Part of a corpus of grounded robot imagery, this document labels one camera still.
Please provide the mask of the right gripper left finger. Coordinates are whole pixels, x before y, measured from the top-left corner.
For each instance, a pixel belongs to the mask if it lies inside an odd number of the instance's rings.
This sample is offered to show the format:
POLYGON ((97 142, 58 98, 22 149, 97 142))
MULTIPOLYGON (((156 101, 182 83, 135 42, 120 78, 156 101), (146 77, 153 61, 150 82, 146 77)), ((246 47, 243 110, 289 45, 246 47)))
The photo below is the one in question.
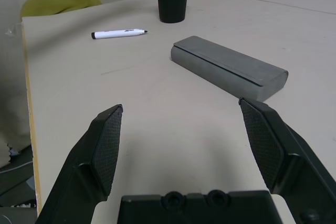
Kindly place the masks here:
POLYGON ((99 113, 68 154, 37 223, 91 223, 116 171, 123 107, 99 113))

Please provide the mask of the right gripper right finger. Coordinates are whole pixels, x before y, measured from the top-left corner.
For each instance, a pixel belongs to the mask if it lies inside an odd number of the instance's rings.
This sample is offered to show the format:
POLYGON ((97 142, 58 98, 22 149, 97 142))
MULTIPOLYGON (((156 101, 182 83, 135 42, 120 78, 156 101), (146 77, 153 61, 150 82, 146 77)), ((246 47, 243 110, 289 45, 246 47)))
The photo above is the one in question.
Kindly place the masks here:
POLYGON ((296 223, 335 223, 335 180, 308 143, 267 104, 240 98, 251 151, 271 194, 296 223))

